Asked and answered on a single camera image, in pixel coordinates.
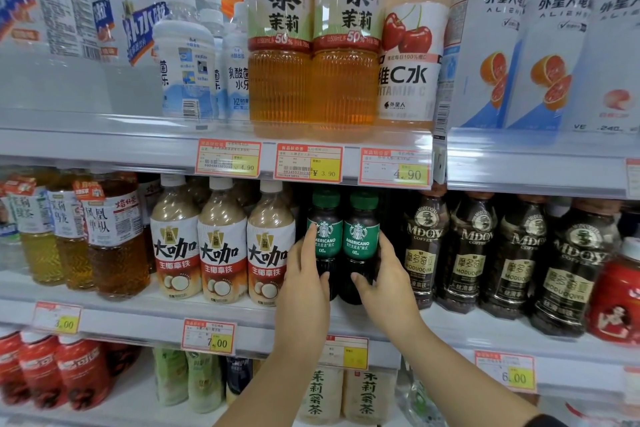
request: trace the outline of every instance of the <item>grapefruit picture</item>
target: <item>grapefruit picture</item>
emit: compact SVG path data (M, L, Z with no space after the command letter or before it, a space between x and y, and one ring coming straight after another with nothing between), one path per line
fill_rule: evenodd
M498 80L498 83L495 84L495 87L491 92L491 104L493 108L495 108L496 110L500 108L500 106L502 105L502 99L504 98L504 90L507 88L507 76L508 75L506 74L502 76L502 78Z
M571 86L571 75L560 78L545 93L543 103L548 110L555 112L566 105L566 98Z
M604 95L604 106L623 112L631 108L631 94L627 90L611 90Z
M480 65L480 77L490 85L497 84L507 74L507 58L500 51L489 54Z
M531 81L549 88L566 73L564 59L557 54L549 54L531 68Z

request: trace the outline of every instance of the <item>coffee bottle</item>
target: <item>coffee bottle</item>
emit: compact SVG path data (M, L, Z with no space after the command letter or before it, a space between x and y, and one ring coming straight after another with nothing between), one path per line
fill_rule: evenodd
M545 334L580 337L593 286L620 245L614 215L620 201L576 197L558 220L552 243L545 247L547 264L536 284L531 324Z
M466 314L476 308L480 276L497 224L489 202L492 196L492 192L467 191L451 214L437 293L437 301L445 309Z
M433 183L431 190L413 191L404 213L408 245L403 263L418 309L426 309L433 303L436 265L449 230L449 210L443 198L446 192L447 188L437 183Z
M500 221L495 254L484 269L480 307L493 316L516 319L527 301L538 249L547 240L545 196L519 194Z
M320 275L330 272L329 300L333 300L338 293L337 256L342 248L342 218L338 213L340 193L333 188L316 188L312 203L307 229L311 223L316 223L316 266Z
M164 192L151 213L151 237L160 291L172 299L202 290L199 210L186 193L184 176L160 174Z
M210 177L211 197L198 218L198 243L205 299L236 302L247 292L246 214L231 178Z
M380 221L376 217L378 195L358 190L349 198L351 213L344 220L342 255L339 264L338 295L349 304L362 304L351 273L363 275L370 284L376 274Z
M282 181L260 180L262 199L246 225L249 296L257 304L275 306L287 271L287 255L296 240L296 223L280 196Z

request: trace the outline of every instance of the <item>hand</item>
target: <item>hand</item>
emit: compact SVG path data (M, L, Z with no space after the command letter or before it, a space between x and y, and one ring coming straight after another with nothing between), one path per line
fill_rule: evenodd
M316 224L289 250L287 273L276 299L274 351L316 365L329 331L329 272L318 277Z
M376 285L369 285L367 279L356 272L351 274L351 280L373 323L396 343L414 334L417 326L424 327L424 321L413 297L409 274L383 232L380 232L379 243L381 262Z

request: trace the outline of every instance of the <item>red bottle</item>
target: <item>red bottle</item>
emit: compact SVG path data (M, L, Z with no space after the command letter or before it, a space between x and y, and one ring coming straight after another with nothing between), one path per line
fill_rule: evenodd
M88 410L100 405L111 391L111 378L100 343L81 335L61 335L56 362L67 388L71 408Z
M0 398L7 405L26 402L31 396L18 362L20 346L18 329L0 326Z
M56 365L58 338L35 331L20 332L18 359L37 408L55 408L67 402L67 390Z
M620 253L605 265L590 305L591 334L640 344L640 239L625 238Z

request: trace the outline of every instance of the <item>white lid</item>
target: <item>white lid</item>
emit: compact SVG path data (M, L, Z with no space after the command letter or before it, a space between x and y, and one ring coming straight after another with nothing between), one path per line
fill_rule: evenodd
M84 336L82 334L60 334L58 341L60 344L73 344L74 342L82 341Z
M625 257L640 261L640 238L627 237L622 242L620 253Z
M160 184L164 187L175 187L185 184L187 180L181 174L160 174Z
M11 334L17 333L20 329L16 326L0 326L0 338L10 336Z
M281 192L282 181L260 179L260 192Z
M36 331L30 331L25 329L24 331L20 331L20 337L22 338L22 342L37 342L45 337L51 336L48 333L38 333Z
M199 11L198 15L200 15L200 22L212 22L213 24L217 24L222 26L224 24L224 20L222 19L222 12L215 9L203 9Z
M230 177L210 177L209 187L211 189L222 190L234 187L234 182Z

